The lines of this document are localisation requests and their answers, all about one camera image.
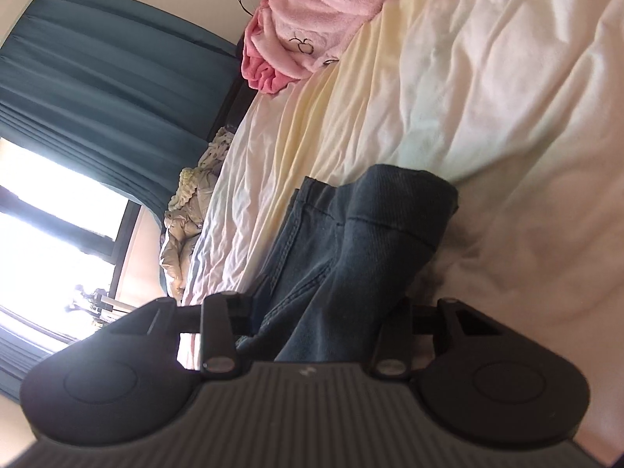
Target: curtain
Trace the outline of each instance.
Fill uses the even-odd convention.
[[[0,137],[161,219],[238,73],[233,44],[135,0],[33,0],[0,48]]]
[[[45,337],[0,312],[0,394],[19,402],[22,380],[39,361],[62,347],[44,347]]]

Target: bed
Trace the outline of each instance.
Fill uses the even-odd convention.
[[[624,450],[624,0],[386,0],[341,61],[238,128],[184,305],[245,290],[305,176],[375,163],[455,184],[460,209],[415,297],[453,296],[573,361],[578,442]],[[195,364],[194,339],[180,357]]]

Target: sunlight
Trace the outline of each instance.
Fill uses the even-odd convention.
[[[0,184],[22,200],[115,239],[127,199],[6,140]],[[0,304],[51,331],[83,339],[96,327],[83,311],[65,312],[74,287],[109,290],[114,266],[0,213]]]

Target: pink blanket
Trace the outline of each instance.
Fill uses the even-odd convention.
[[[245,28],[243,77],[263,93],[337,62],[384,0],[263,0]]]

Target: round button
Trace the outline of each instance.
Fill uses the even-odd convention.
[[[398,359],[384,359],[377,365],[377,371],[384,376],[400,376],[408,369]]]
[[[475,371],[472,383],[481,395],[505,404],[529,403],[540,397],[546,387],[539,372],[518,362],[485,365]]]
[[[211,357],[204,362],[204,369],[211,373],[229,373],[236,367],[236,362],[229,357]]]
[[[80,365],[65,377],[65,390],[78,401],[89,404],[114,402],[137,384],[134,370],[114,361]]]

